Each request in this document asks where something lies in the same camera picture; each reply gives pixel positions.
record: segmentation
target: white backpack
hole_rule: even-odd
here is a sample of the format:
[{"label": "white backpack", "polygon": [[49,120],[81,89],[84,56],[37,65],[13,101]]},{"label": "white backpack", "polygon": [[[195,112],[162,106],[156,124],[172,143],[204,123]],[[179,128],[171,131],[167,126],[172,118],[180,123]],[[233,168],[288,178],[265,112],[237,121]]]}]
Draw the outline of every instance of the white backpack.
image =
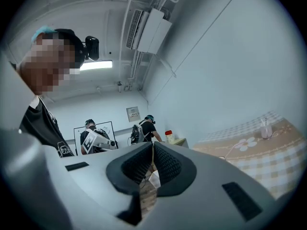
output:
[{"label": "white backpack", "polygon": [[139,142],[144,142],[145,137],[150,133],[148,132],[146,135],[143,133],[143,127],[142,124],[145,123],[146,120],[143,120],[139,125],[134,125],[133,130],[132,130],[132,135],[131,135],[131,143],[139,143]]}]

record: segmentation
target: white print on shirt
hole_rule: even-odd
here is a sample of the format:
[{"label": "white print on shirt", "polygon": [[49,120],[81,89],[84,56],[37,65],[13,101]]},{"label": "white print on shirt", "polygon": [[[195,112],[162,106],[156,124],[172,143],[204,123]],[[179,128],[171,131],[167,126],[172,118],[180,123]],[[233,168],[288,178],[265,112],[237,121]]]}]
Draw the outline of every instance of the white print on shirt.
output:
[{"label": "white print on shirt", "polygon": [[66,157],[66,154],[74,156],[71,149],[69,147],[67,147],[63,141],[58,142],[57,151],[58,151],[60,158],[63,158],[63,156]]},{"label": "white print on shirt", "polygon": [[52,119],[52,122],[53,122],[54,124],[56,124],[56,118],[54,117],[54,115],[53,115],[50,111],[48,111],[48,113],[49,113],[49,116],[50,116],[51,119]]}]

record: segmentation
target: black slot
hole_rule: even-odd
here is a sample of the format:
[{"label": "black slot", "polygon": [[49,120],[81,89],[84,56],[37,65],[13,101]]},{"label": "black slot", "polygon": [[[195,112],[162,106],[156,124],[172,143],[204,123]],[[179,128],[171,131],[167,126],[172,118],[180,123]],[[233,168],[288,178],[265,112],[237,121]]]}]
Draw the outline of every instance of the black slot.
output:
[{"label": "black slot", "polygon": [[235,182],[222,185],[245,221],[253,219],[262,212],[254,200]]},{"label": "black slot", "polygon": [[73,170],[77,170],[83,167],[89,166],[88,163],[86,162],[81,162],[81,163],[75,163],[75,164],[71,164],[71,165],[67,165],[65,166],[67,171],[73,171]]}]

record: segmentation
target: ceiling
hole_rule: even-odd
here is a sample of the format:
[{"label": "ceiling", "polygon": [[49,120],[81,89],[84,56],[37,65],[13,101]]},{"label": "ceiling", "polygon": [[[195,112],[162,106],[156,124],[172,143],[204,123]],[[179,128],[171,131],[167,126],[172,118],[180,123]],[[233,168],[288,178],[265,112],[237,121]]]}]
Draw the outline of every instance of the ceiling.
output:
[{"label": "ceiling", "polygon": [[[132,14],[135,9],[150,8],[152,1],[131,2],[122,44],[122,78],[119,78],[120,36],[128,0],[27,0],[12,20],[2,45],[8,59],[18,63],[30,49],[31,37],[43,25],[72,29],[81,41],[88,35],[97,37],[99,60],[112,60],[113,68],[82,71],[45,96],[56,102],[89,93],[116,91],[116,83],[121,79],[125,87],[130,77],[134,51],[126,48],[125,43]],[[150,59],[151,55],[143,55],[133,90],[142,85]]]}]

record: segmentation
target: person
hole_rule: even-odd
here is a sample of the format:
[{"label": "person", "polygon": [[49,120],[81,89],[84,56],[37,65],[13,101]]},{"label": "person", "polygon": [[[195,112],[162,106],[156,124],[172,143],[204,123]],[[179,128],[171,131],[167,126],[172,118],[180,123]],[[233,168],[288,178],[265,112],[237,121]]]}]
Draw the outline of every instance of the person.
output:
[{"label": "person", "polygon": [[162,142],[162,139],[154,127],[155,121],[152,115],[147,115],[143,121],[139,123],[142,126],[144,141],[152,141],[152,137]]},{"label": "person", "polygon": [[[96,128],[96,124],[95,124],[95,122],[94,122],[92,119],[86,120],[84,126],[85,126],[85,129],[88,129],[88,128],[89,128],[89,129],[91,129],[92,131],[96,132],[97,134],[99,134],[99,135],[101,135],[101,136],[103,136],[103,137],[105,137],[105,138],[107,138],[107,139],[110,140],[109,136],[107,135],[107,133],[106,133],[104,130],[102,130],[102,129],[97,129],[97,128]],[[86,130],[83,131],[83,132],[80,134],[81,153],[82,153],[83,155],[86,155],[86,154],[87,154],[86,151],[85,151],[85,149],[84,149],[84,147],[83,147],[83,143],[84,143],[85,138],[87,137],[88,134],[89,134],[89,132],[86,131]]]},{"label": "person", "polygon": [[30,50],[19,64],[12,64],[16,72],[35,94],[20,125],[20,132],[35,136],[43,145],[54,147],[59,156],[74,156],[63,138],[58,122],[39,98],[52,90],[69,74],[80,68],[81,40],[70,29],[41,27],[32,37]]}]

